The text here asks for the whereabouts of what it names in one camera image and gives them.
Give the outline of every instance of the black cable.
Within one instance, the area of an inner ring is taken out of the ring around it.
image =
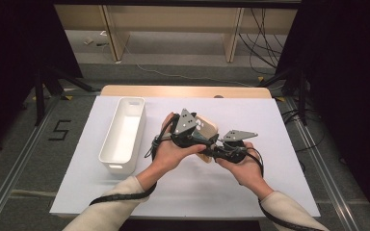
[[[278,37],[276,35],[273,35],[276,39],[276,41],[278,42],[278,45],[280,45],[281,49],[283,49],[283,45],[281,44],[281,42],[278,40]]]
[[[253,67],[253,65],[251,64],[251,54],[249,55],[249,64],[251,65],[251,69],[258,73],[258,74],[263,74],[263,75],[274,75],[274,73],[267,73],[267,72],[262,72],[260,70],[257,70],[256,68]]]
[[[267,60],[265,60],[263,57],[261,57],[259,54],[257,54],[257,52],[255,52],[253,49],[251,49],[251,47],[245,42],[245,40],[242,38],[242,36],[239,34],[239,37],[240,39],[242,40],[243,43],[245,43],[245,45],[249,48],[249,50],[257,57],[259,58],[261,61],[263,61],[264,63],[268,64],[269,66],[273,67],[273,68],[276,68],[275,65],[269,63]]]
[[[287,123],[291,122],[292,121],[292,118],[294,116],[297,116],[300,112],[295,112],[294,114],[292,114],[291,116],[289,116],[286,120],[284,120],[284,125],[287,125]]]
[[[249,34],[245,34],[245,36],[249,39],[249,41],[250,41],[251,43],[253,43],[253,46],[257,46],[257,47],[259,47],[259,48],[261,48],[261,49],[263,49],[263,50],[269,50],[269,48],[266,48],[266,47],[264,47],[264,46],[261,46],[261,45],[257,44],[257,38],[259,37],[259,35],[257,35],[257,37],[256,37],[256,40],[255,40],[255,41],[253,41],[253,40],[251,39],[251,37],[249,36]],[[272,51],[273,51],[273,52],[275,52],[275,53],[281,54],[281,52],[279,52],[279,51],[276,51],[276,50],[272,50]]]
[[[251,149],[251,150],[255,151],[257,153],[257,155],[259,156],[260,160],[258,160],[256,157],[254,157],[251,153],[246,152],[247,153],[247,156],[251,157],[259,165],[260,172],[261,172],[261,175],[263,177],[264,176],[264,163],[263,163],[263,158],[261,157],[260,152],[257,151],[257,149],[254,148],[254,147],[248,147],[246,149],[248,149],[248,150]]]
[[[313,147],[316,147],[316,146],[318,146],[324,140],[325,137],[326,137],[326,132],[323,131],[323,136],[321,137],[321,139],[318,142],[316,142],[315,144],[313,144],[313,145],[311,145],[309,147],[306,147],[306,148],[303,148],[303,149],[299,149],[299,150],[294,150],[294,151],[296,153],[298,153],[298,152],[306,151],[308,149],[311,149]]]
[[[278,59],[276,58],[276,55],[275,53],[273,52],[273,49],[272,47],[270,46],[270,43],[269,41],[267,41],[267,38],[266,38],[266,33],[265,33],[265,26],[264,26],[264,21],[265,21],[265,17],[266,17],[266,10],[265,9],[262,9],[262,21],[261,21],[261,26],[259,25],[259,22],[257,21],[257,18],[256,18],[256,15],[254,14],[254,11],[253,9],[251,8],[251,14],[254,18],[254,21],[256,22],[256,25],[257,25],[257,29],[259,30],[259,35],[261,34],[262,37],[264,38],[265,40],[265,43],[266,43],[266,49],[268,51],[268,54],[269,54],[269,57],[273,63],[274,66],[276,66],[276,64],[274,63],[273,59],[272,59],[272,55],[270,54],[270,51],[272,51],[272,54],[274,55],[275,59],[278,61]]]
[[[312,120],[312,121],[314,121],[314,122],[322,122],[322,120],[321,120],[321,119],[315,119],[315,118],[310,117],[310,116],[308,116],[308,115],[306,115],[306,116],[305,116],[305,119]],[[300,118],[295,118],[295,119],[293,119],[293,120],[290,120],[290,122],[298,121],[298,120],[300,120]]]
[[[303,173],[305,173],[305,164],[299,160],[299,164],[302,167]]]
[[[297,111],[298,111],[298,109],[293,109],[293,110],[282,113],[281,116],[285,116],[285,115],[290,114],[290,113],[295,113]]]
[[[168,126],[170,126],[170,124],[179,117],[178,114],[174,114],[173,117],[167,122],[167,124],[165,124],[165,126],[163,127],[163,129],[161,130],[161,133],[160,135],[158,136],[158,138],[155,138],[154,141],[152,141],[152,146],[149,148],[149,150],[146,152],[146,154],[144,155],[144,158],[147,158],[149,157],[150,155],[152,155],[152,160],[154,160],[155,158],[155,155],[156,155],[156,149],[158,148],[159,144],[161,143],[161,139],[162,137],[164,136],[165,132],[167,131],[167,128]]]

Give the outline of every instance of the white plastic container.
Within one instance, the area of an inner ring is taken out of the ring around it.
[[[131,174],[137,164],[145,128],[145,100],[123,97],[119,100],[107,137],[98,156],[115,174]]]

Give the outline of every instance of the wire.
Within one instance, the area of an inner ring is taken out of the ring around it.
[[[272,89],[269,89],[269,88],[267,88],[267,89],[268,90],[277,90],[277,89],[281,89],[283,86],[284,86],[284,84],[282,84],[282,85],[280,85],[278,87],[272,88]]]
[[[278,58],[276,57],[276,55],[275,55],[275,53],[274,53],[274,50],[272,49],[272,47],[271,47],[271,45],[270,45],[269,41],[267,41],[267,38],[266,38],[265,25],[264,25],[264,23],[265,23],[265,17],[266,17],[266,9],[262,9],[262,18],[261,18],[261,19],[262,19],[262,21],[261,21],[261,25],[259,25],[259,22],[257,21],[256,15],[254,14],[254,11],[253,11],[253,9],[252,9],[252,8],[251,8],[251,14],[252,14],[252,16],[253,16],[253,18],[254,18],[254,21],[256,22],[257,28],[259,29],[259,35],[261,34],[261,35],[262,35],[262,37],[263,37],[263,38],[264,38],[264,40],[265,40],[266,48],[267,48],[267,51],[268,51],[269,57],[270,57],[270,59],[271,59],[272,63],[273,63],[274,65],[276,65],[276,64],[274,63],[273,59],[272,59],[272,55],[270,54],[270,51],[272,52],[273,57],[275,58],[275,60],[276,60],[277,62],[278,62]]]
[[[269,66],[271,66],[272,68],[276,68],[276,66],[274,64],[271,64],[270,62],[268,62],[267,60],[265,60],[263,57],[261,57],[257,52],[255,52],[247,43],[246,41],[243,39],[243,37],[239,34],[239,37],[240,39],[242,40],[243,43],[245,43],[245,45],[249,48],[249,50],[257,57],[259,58],[261,61],[263,61],[264,63],[268,64]]]
[[[258,74],[273,75],[273,73],[262,72],[262,71],[260,71],[260,70],[255,69],[255,68],[253,67],[253,65],[251,64],[251,55],[249,56],[249,65],[251,66],[251,69],[252,69],[254,72],[258,73]]]
[[[294,150],[296,153],[298,153],[298,152],[302,152],[302,151],[306,151],[306,150],[308,150],[308,149],[311,149],[311,148],[313,148],[313,147],[316,147],[316,146],[318,146],[323,140],[324,140],[324,138],[326,137],[326,132],[325,131],[323,131],[323,136],[321,137],[321,139],[318,141],[318,142],[316,142],[315,144],[313,144],[313,145],[311,145],[311,146],[309,146],[309,147],[306,147],[306,148],[302,148],[302,149],[298,149],[298,150]]]
[[[251,149],[251,150],[255,151],[257,153],[257,155],[259,156],[259,159],[257,159],[251,153],[249,153],[249,152],[245,153],[245,154],[247,154],[247,156],[251,157],[255,162],[257,162],[257,164],[260,167],[261,175],[264,176],[264,163],[263,163],[263,158],[262,158],[260,152],[254,147],[248,147],[247,149],[248,150]]]
[[[155,154],[156,154],[156,148],[158,148],[158,146],[160,145],[161,141],[162,141],[162,137],[164,136],[165,132],[167,131],[167,128],[172,124],[172,122],[175,120],[175,119],[178,119],[179,118],[179,115],[178,114],[175,114],[173,115],[173,117],[165,124],[165,126],[163,127],[163,129],[161,130],[158,138],[155,138],[153,141],[152,141],[152,146],[149,148],[149,150],[146,152],[146,154],[144,155],[144,158],[147,158],[149,157],[150,155],[152,155],[152,160],[155,158]]]
[[[132,55],[132,53],[130,52],[130,50],[126,46],[126,44],[124,44],[124,48],[126,49],[126,51],[128,52],[128,54]],[[189,80],[210,80],[210,81],[214,81],[214,82],[221,82],[221,83],[241,85],[241,86],[249,87],[249,88],[253,88],[254,87],[253,85],[248,85],[248,84],[244,84],[244,83],[237,82],[237,81],[219,80],[219,79],[213,79],[213,78],[208,78],[208,77],[188,77],[188,76],[178,75],[178,74],[166,74],[166,73],[160,72],[160,71],[155,70],[155,69],[146,69],[146,68],[140,66],[136,62],[135,62],[135,65],[139,69],[141,69],[143,71],[153,72],[153,73],[156,73],[156,74],[159,74],[159,75],[163,75],[163,76],[167,76],[167,77],[178,77],[178,78],[189,79]]]
[[[305,173],[305,164],[299,160],[299,164],[302,167],[303,173]]]
[[[294,114],[292,114],[291,116],[289,116],[287,119],[284,120],[284,125],[287,125],[287,123],[291,122],[292,121],[292,118],[297,116],[300,112],[295,112]]]
[[[259,36],[260,36],[260,35],[257,35],[257,36],[256,36],[256,40],[255,40],[255,41],[253,41],[253,40],[251,40],[251,37],[249,36],[249,34],[246,34],[246,37],[249,39],[249,41],[250,41],[251,43],[253,43],[253,47],[257,46],[257,47],[259,47],[259,48],[262,48],[263,50],[269,50],[269,47],[264,47],[264,46],[261,46],[261,45],[257,44],[257,39],[258,39],[258,37],[259,37]],[[281,54],[281,52],[276,51],[276,50],[273,50],[273,52],[274,52],[274,53]]]
[[[102,45],[97,45],[98,48],[101,48],[101,54],[103,55],[103,58],[106,59],[106,60],[110,60],[109,57],[106,57],[106,55],[104,54],[104,49],[109,46],[109,43],[104,43]]]
[[[276,35],[273,35],[276,39],[276,41],[278,42],[278,45],[280,45],[281,49],[284,48],[284,46],[281,44],[281,42],[278,40],[278,37]]]

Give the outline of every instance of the gray floor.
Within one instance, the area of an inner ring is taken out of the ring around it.
[[[101,88],[107,84],[256,86],[259,83],[258,77],[263,76],[266,79],[274,72],[273,68],[259,59],[250,59],[250,52],[241,41],[238,43],[234,62],[227,63],[221,37],[211,34],[133,33],[123,60],[115,64],[108,46],[104,45],[107,38],[100,33],[67,32],[85,76],[84,81],[93,87]],[[84,44],[87,37],[92,38],[93,43]],[[281,42],[285,41],[284,36],[277,38]],[[274,37],[269,37],[269,42],[272,48],[281,50]],[[267,51],[260,49],[258,51],[270,61]],[[251,69],[250,62],[256,70],[269,74],[255,72]],[[68,82],[62,84],[67,90],[75,89]],[[277,82],[270,87],[273,96],[281,96],[279,87],[281,85],[282,82]],[[41,136],[1,211],[0,230],[61,230],[70,222],[70,218],[51,216],[49,210],[84,128],[95,95],[79,89],[72,90],[69,95],[73,95],[71,99],[51,97],[46,100],[47,103],[54,105],[53,110],[48,115]],[[31,92],[30,97],[25,100],[26,109],[19,113],[2,140],[4,148],[0,151],[0,186],[11,172],[16,158],[23,151],[25,143],[35,129],[36,106],[33,96]],[[277,103],[281,114],[295,107],[295,97],[284,99],[286,101]],[[306,106],[308,109],[313,108],[310,100]],[[351,172],[339,161],[339,152],[322,118],[316,112],[307,112],[306,118],[309,135],[317,143],[316,150],[348,206],[357,230],[370,230],[370,205]],[[330,230],[348,230],[337,213],[334,199],[326,190],[323,177],[320,176],[319,168],[314,161],[314,148],[306,149],[303,134],[299,132],[300,124],[299,121],[289,122],[286,129],[294,148],[298,151],[297,156],[303,164],[304,175],[319,206],[322,215],[319,220]],[[68,130],[62,141],[52,141],[64,134],[54,132],[56,127]],[[264,231],[276,230],[266,219],[260,221],[260,226]]]

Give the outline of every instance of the black strap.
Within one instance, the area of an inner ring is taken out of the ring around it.
[[[247,155],[247,156],[249,156],[250,158],[252,158],[258,165],[259,165],[259,167],[260,167],[260,173],[261,173],[261,175],[262,175],[262,177],[264,176],[264,165],[263,165],[263,163],[262,163],[262,157],[261,157],[261,154],[260,154],[260,152],[259,151],[257,151],[257,149],[256,148],[254,148],[254,147],[249,147],[248,149],[252,149],[252,150],[254,150],[256,153],[257,153],[257,155],[259,156],[259,158],[260,158],[260,160],[259,159],[257,159],[255,156],[253,156],[251,153],[249,153],[249,152],[246,152],[245,153],[245,155]]]
[[[90,203],[90,205],[101,203],[101,202],[111,202],[111,201],[118,201],[118,200],[134,200],[134,199],[142,199],[146,198],[147,196],[151,195],[154,192],[157,184],[155,183],[149,190],[140,193],[133,193],[133,194],[111,194],[100,196],[99,198],[95,199]]]

